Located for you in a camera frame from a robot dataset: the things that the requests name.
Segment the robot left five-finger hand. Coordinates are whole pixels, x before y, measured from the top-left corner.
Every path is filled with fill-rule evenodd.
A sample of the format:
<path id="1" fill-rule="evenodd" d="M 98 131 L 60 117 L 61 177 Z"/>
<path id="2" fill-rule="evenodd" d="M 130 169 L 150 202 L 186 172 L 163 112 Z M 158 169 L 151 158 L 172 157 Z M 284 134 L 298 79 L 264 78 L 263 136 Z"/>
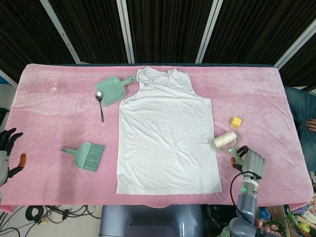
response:
<path id="1" fill-rule="evenodd" d="M 9 178 L 12 178 L 25 167 L 27 156 L 22 154 L 18 165 L 10 169 L 9 159 L 15 141 L 23 135 L 23 132 L 15 133 L 17 128 L 4 130 L 0 133 L 0 186 L 3 186 Z"/>

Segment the robot right five-finger hand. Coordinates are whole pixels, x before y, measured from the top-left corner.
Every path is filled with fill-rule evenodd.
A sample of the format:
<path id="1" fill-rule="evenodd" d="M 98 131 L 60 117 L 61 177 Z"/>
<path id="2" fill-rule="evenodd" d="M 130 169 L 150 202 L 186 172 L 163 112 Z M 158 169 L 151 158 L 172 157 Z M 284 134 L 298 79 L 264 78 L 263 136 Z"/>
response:
<path id="1" fill-rule="evenodd" d="M 241 162 L 237 162 L 235 157 L 231 158 L 232 167 L 242 173 L 243 177 L 261 180 L 264 176 L 266 160 L 254 150 L 247 146 L 242 146 L 237 150 L 237 155 Z"/>

